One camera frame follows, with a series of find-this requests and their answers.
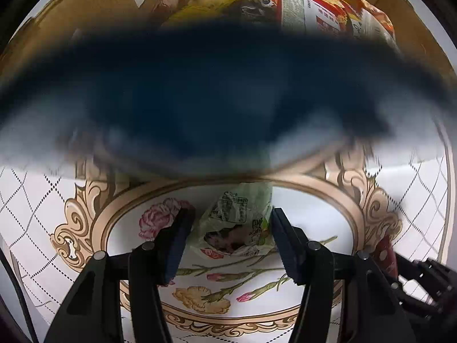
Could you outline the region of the milk carton cardboard box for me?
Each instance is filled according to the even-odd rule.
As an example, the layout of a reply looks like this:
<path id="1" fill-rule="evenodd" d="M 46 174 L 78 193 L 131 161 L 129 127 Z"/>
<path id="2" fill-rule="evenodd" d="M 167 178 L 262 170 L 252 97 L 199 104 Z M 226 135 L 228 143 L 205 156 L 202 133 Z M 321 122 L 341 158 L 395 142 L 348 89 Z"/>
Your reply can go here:
<path id="1" fill-rule="evenodd" d="M 422 146 L 456 122 L 456 76 L 406 0 L 367 0 L 399 53 L 276 21 L 156 26 L 160 0 L 50 0 L 1 54 L 1 163 L 74 177 L 247 176 L 327 149 Z M 341 0 L 346 14 L 356 0 Z"/>

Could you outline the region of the small dark red packet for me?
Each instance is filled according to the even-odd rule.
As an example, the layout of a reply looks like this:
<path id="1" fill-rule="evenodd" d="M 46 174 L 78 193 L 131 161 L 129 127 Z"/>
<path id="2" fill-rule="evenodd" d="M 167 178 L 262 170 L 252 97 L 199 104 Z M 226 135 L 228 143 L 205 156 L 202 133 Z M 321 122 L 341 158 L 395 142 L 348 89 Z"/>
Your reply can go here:
<path id="1" fill-rule="evenodd" d="M 396 253 L 391 244 L 390 236 L 385 235 L 376 245 L 372 252 L 372 257 L 376 264 L 385 271 L 387 275 L 398 278 L 398 268 L 396 262 Z"/>

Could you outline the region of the pale green snack packet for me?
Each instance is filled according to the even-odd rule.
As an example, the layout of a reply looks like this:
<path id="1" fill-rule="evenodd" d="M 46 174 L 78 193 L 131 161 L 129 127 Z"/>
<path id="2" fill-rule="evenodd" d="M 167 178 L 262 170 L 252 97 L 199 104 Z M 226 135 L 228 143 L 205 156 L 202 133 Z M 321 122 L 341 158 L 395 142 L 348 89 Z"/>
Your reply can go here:
<path id="1" fill-rule="evenodd" d="M 209 259 L 268 254 L 275 248 L 272 197 L 269 182 L 241 183 L 225 190 L 198 219 L 188 245 Z"/>

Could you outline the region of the floral quilted bed cover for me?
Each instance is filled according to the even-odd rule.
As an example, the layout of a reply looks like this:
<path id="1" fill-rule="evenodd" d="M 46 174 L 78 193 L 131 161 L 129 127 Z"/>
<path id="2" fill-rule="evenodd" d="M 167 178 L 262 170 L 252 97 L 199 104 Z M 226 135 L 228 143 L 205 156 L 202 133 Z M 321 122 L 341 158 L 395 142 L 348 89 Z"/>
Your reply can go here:
<path id="1" fill-rule="evenodd" d="M 447 262 L 456 228 L 456 134 L 433 123 L 422 146 L 355 143 L 327 149 L 272 174 L 237 180 L 113 183 L 86 163 L 77 178 L 1 168 L 1 247 L 44 334 L 90 257 L 151 240 L 179 208 L 214 232 L 209 208 L 243 196 L 281 208 L 329 250 L 352 255 L 389 237 L 408 259 Z M 267 242 L 236 254 L 218 239 L 190 238 L 177 275 L 159 288 L 175 342 L 285 342 L 304 288 Z"/>

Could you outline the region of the white red barcode packet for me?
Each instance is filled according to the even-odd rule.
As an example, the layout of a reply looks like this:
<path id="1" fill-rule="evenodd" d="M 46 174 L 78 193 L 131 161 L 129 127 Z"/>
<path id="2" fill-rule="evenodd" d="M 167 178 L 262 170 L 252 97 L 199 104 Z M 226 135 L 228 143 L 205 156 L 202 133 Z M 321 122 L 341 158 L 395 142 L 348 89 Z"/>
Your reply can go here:
<path id="1" fill-rule="evenodd" d="M 347 33 L 348 16 L 341 0 L 278 0 L 283 31 L 293 34 Z"/>

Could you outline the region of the orange mushroom snack packet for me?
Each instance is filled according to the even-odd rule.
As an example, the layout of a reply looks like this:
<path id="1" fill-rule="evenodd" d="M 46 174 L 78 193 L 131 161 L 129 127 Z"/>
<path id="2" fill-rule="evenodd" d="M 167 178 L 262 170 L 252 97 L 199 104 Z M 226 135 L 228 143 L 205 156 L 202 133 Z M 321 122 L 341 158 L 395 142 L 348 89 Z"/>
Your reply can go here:
<path id="1" fill-rule="evenodd" d="M 356 7 L 348 14 L 352 35 L 356 39 L 376 41 L 400 52 L 396 44 L 394 25 L 388 15 L 367 0 L 356 0 Z"/>

